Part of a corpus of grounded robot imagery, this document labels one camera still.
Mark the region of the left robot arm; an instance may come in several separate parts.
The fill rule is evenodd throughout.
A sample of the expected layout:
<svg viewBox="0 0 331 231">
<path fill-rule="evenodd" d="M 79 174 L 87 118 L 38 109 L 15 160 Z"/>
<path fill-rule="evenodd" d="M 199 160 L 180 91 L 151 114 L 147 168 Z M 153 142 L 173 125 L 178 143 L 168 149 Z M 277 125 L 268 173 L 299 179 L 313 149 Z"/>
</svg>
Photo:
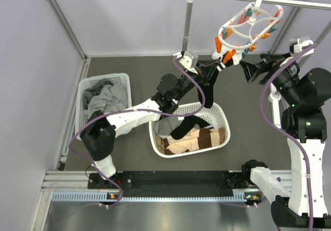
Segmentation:
<svg viewBox="0 0 331 231">
<path fill-rule="evenodd" d="M 178 108 L 178 102 L 193 88 L 200 92 L 201 107 L 211 105 L 207 87 L 212 87 L 219 71 L 219 61 L 199 61 L 194 71 L 182 70 L 179 78 L 174 74 L 162 76 L 157 93 L 139 105 L 106 114 L 100 110 L 94 112 L 81 128 L 79 136 L 92 157 L 92 165 L 100 174 L 100 183 L 108 188 L 117 183 L 111 154 L 118 136 L 147 122 L 172 116 Z"/>
</svg>

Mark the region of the orange clothes peg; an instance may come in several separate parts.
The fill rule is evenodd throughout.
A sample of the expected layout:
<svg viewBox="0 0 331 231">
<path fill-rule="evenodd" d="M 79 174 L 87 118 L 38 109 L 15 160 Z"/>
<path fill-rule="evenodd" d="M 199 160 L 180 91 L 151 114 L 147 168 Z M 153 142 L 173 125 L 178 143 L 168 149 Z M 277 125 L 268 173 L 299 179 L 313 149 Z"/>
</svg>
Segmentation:
<svg viewBox="0 0 331 231">
<path fill-rule="evenodd" d="M 223 57 L 223 59 L 222 59 L 222 62 L 224 63 L 224 64 L 226 64 L 234 55 L 236 54 L 236 50 L 235 49 L 233 49 L 233 50 L 230 50 L 230 51 L 228 51 L 225 55 L 224 55 L 224 57 Z"/>
</svg>

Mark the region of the black sock with white stripes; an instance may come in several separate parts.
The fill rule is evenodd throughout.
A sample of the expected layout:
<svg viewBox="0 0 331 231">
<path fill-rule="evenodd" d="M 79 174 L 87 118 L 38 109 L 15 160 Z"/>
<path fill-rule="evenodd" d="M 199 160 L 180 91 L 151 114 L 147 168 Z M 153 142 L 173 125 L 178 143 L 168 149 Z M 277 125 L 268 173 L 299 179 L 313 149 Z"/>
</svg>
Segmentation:
<svg viewBox="0 0 331 231">
<path fill-rule="evenodd" d="M 217 63 L 217 66 L 220 67 L 221 71 L 233 65 L 233 59 L 229 59 L 227 63 L 223 62 L 222 65 L 220 64 L 221 63 L 220 61 L 213 61 L 213 62 Z M 208 109 L 212 107 L 214 102 L 214 84 L 219 74 L 219 70 L 217 69 L 217 66 L 215 66 L 214 69 L 208 71 L 208 80 L 207 80 L 208 85 L 204 85 L 203 83 L 199 82 L 199 86 L 202 89 L 205 96 L 204 107 Z"/>
</svg>

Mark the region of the white round clip hanger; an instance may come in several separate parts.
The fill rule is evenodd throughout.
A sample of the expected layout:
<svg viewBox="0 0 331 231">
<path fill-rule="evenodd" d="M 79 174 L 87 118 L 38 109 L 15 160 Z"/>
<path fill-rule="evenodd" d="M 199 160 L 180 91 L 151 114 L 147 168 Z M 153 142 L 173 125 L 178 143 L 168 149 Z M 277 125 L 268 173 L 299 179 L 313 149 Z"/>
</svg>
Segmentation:
<svg viewBox="0 0 331 231">
<path fill-rule="evenodd" d="M 227 52 L 245 57 L 256 49 L 259 40 L 266 39 L 281 22 L 283 8 L 273 5 L 264 8 L 262 0 L 255 0 L 223 24 L 215 37 L 215 57 Z"/>
</svg>

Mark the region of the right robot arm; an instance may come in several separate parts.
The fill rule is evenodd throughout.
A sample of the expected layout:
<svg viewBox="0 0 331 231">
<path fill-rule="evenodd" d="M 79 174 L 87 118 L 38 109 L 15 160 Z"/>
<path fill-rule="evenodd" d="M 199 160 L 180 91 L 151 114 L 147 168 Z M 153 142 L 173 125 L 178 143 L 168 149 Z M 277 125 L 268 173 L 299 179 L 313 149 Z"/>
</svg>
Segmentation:
<svg viewBox="0 0 331 231">
<path fill-rule="evenodd" d="M 330 99 L 330 72 L 313 68 L 303 77 L 293 73 L 295 58 L 284 55 L 261 56 L 256 64 L 241 62 L 246 79 L 272 84 L 288 103 L 277 131 L 287 137 L 291 155 L 292 187 L 286 190 L 269 169 L 244 171 L 242 183 L 259 186 L 271 204 L 272 218 L 279 227 L 330 228 L 330 214 L 323 196 L 322 156 L 327 140 L 327 121 L 322 111 Z"/>
</svg>

